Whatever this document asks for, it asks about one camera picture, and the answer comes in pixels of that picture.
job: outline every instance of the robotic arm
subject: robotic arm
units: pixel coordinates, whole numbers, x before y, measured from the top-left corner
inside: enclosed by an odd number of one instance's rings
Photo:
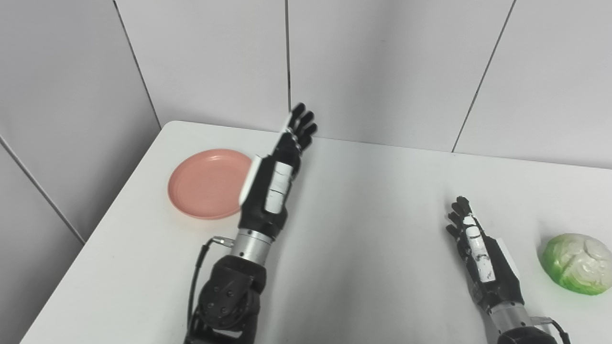
[[[255,341],[259,296],[266,286],[264,264],[272,243],[285,226],[285,202],[299,172],[302,152],[316,132],[313,121],[314,114],[304,104],[292,110],[272,154],[253,160],[240,195],[238,235],[233,240],[213,237],[203,245],[192,281],[185,344]],[[213,266],[192,313],[198,271],[213,242],[231,251]]]
[[[474,300],[497,327],[498,344],[556,344],[550,334],[535,327],[547,323],[559,330],[564,344],[569,344],[569,336],[554,320],[528,315],[509,253],[503,243],[485,234],[469,201],[459,196],[452,209],[449,219],[454,225],[446,230],[455,238],[468,269]]]

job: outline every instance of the black cable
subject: black cable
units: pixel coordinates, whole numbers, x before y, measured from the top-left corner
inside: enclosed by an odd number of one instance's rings
[[[212,239],[208,240],[202,248],[200,249],[200,254],[198,255],[198,260],[195,262],[195,270],[193,271],[192,277],[192,285],[189,289],[189,301],[187,302],[187,328],[191,325],[191,317],[193,314],[193,295],[195,294],[195,285],[198,283],[198,275],[200,274],[200,269],[202,268],[202,262],[204,261],[204,257],[206,256],[206,252],[211,247],[213,243]]]
[[[563,328],[561,327],[561,325],[559,325],[559,323],[557,323],[555,320],[552,320],[552,319],[551,319],[551,323],[557,329],[557,331],[559,331],[559,336],[561,337],[563,344],[571,344],[570,335],[566,331],[563,331]]]

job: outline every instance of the white table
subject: white table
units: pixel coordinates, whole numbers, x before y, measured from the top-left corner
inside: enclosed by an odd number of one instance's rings
[[[276,137],[168,123],[22,343],[182,343],[200,245],[233,237],[238,215],[181,214],[168,178],[196,152],[266,154]],[[608,341],[612,292],[562,289],[537,251],[568,231],[612,245],[612,171],[316,139],[267,262],[257,343],[494,343],[444,230],[457,195],[488,234],[504,237],[532,315],[552,316],[575,343]],[[211,249],[200,284],[227,252]]]

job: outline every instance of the green cabbage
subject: green cabbage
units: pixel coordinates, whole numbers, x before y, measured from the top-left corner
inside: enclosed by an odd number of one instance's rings
[[[583,234],[552,238],[542,255],[550,278],[576,293],[597,295],[612,286],[612,252],[599,240]]]

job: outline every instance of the white wall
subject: white wall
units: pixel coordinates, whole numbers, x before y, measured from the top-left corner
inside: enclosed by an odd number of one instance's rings
[[[319,136],[450,151],[512,1],[289,0]]]
[[[111,1],[0,5],[0,135],[85,239],[159,131]]]
[[[278,130],[287,115],[284,0],[118,0],[168,121]]]
[[[611,13],[518,1],[457,151],[612,168]]]
[[[512,0],[288,0],[318,136],[451,151]],[[162,124],[277,130],[285,4],[119,0]],[[458,152],[612,168],[610,5],[518,1]]]
[[[112,1],[0,2],[0,136],[87,239],[159,131]],[[0,343],[82,244],[0,146]]]
[[[19,343],[81,248],[0,146],[0,343]]]

